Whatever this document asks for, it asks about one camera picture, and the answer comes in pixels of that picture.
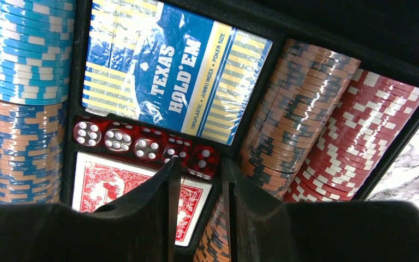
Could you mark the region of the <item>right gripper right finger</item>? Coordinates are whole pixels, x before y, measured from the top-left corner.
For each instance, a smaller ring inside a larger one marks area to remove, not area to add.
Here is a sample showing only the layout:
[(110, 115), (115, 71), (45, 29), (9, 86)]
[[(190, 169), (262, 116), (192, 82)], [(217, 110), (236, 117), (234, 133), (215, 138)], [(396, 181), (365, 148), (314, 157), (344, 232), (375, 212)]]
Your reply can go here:
[(232, 261), (419, 261), (419, 209), (402, 201), (286, 203), (222, 160)]

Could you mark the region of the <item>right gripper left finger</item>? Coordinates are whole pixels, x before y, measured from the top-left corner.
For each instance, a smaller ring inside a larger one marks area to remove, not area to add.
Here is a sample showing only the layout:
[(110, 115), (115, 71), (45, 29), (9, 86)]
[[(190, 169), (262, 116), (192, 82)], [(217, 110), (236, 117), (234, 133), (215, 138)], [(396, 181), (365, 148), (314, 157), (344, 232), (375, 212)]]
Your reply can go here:
[(172, 261), (181, 161), (93, 213), (0, 205), (0, 261)]

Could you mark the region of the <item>red playing card deck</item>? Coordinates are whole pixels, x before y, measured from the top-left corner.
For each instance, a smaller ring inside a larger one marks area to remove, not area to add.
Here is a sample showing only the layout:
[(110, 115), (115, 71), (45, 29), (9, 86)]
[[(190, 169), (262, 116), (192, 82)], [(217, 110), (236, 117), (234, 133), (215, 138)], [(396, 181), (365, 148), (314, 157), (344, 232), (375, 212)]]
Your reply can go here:
[[(156, 174), (157, 170), (113, 158), (79, 151), (71, 206), (93, 212), (118, 199)], [(183, 176), (177, 211), (175, 244), (190, 244), (212, 185)]]

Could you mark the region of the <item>black poker case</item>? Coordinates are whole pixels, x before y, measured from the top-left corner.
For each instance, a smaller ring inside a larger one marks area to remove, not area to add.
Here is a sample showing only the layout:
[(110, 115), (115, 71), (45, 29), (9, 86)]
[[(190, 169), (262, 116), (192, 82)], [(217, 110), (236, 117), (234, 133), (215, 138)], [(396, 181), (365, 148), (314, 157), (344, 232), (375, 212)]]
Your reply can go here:
[[(362, 60), (367, 69), (419, 86), (419, 1), (175, 1), (175, 5), (273, 41), (249, 114), (287, 37), (343, 52)], [(377, 174), (418, 127), (419, 109), (384, 156)], [(224, 149), (226, 158), (232, 160), (240, 145), (237, 139)], [(174, 248), (172, 261), (188, 259), (188, 252)]]

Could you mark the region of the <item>brown chip stack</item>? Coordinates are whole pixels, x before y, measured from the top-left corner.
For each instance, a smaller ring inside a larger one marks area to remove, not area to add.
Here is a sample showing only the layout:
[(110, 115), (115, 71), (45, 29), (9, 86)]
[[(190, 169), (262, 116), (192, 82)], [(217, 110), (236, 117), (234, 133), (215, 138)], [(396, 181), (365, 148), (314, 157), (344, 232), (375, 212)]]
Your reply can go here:
[(60, 200), (67, 102), (0, 100), (0, 205)]

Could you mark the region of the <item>light blue chip stack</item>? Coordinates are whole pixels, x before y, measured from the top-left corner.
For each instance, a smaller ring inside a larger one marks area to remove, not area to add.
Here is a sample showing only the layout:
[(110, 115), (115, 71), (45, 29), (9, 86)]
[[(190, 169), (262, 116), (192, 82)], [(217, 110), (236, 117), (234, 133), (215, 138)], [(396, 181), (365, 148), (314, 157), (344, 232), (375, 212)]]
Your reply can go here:
[(67, 100), (75, 15), (75, 1), (0, 1), (0, 102)]

